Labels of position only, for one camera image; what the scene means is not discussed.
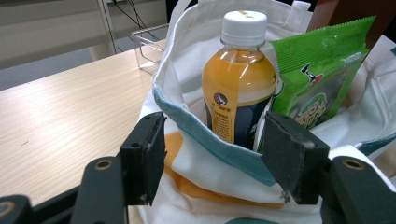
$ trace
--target table surface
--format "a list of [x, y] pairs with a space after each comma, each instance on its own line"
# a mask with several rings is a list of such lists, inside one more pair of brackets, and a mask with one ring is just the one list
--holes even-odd
[[0, 91], [0, 197], [37, 205], [79, 185], [90, 161], [117, 154], [150, 90], [129, 50]]

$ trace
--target orange fabric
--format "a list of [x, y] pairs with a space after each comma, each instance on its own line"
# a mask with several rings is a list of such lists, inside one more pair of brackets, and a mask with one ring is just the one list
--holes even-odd
[[175, 160], [177, 153], [180, 151], [181, 145], [183, 144], [183, 138], [180, 133], [169, 133], [165, 136], [165, 144], [167, 154], [165, 157], [165, 168], [166, 174], [171, 176], [178, 188], [178, 190], [192, 198], [202, 198], [208, 199], [217, 203], [233, 203], [233, 204], [243, 204], [243, 205], [253, 205], [259, 207], [267, 207], [280, 209], [283, 207], [283, 203], [255, 203], [248, 200], [243, 200], [235, 198], [228, 195], [218, 194], [216, 192], [200, 188], [190, 180], [184, 178], [172, 170], [172, 162]]

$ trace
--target orange liquid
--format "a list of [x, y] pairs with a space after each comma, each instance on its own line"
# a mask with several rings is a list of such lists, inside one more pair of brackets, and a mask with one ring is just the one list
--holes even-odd
[[209, 127], [223, 140], [238, 144], [235, 139], [255, 132], [260, 108], [275, 91], [275, 69], [260, 51], [221, 49], [206, 64], [202, 87]]

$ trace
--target plastic bottle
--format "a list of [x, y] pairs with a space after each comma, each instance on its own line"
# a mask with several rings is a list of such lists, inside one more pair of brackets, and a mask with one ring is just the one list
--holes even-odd
[[257, 123], [276, 89], [274, 67], [260, 52], [267, 17], [254, 11], [224, 16], [219, 50], [202, 75], [208, 127], [221, 139], [253, 148]]

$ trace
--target green snack package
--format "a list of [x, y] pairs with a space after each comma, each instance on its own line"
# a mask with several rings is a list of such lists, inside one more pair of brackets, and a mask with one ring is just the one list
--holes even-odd
[[271, 110], [294, 118], [307, 129], [332, 118], [369, 51], [365, 40], [374, 19], [271, 42], [283, 81]]

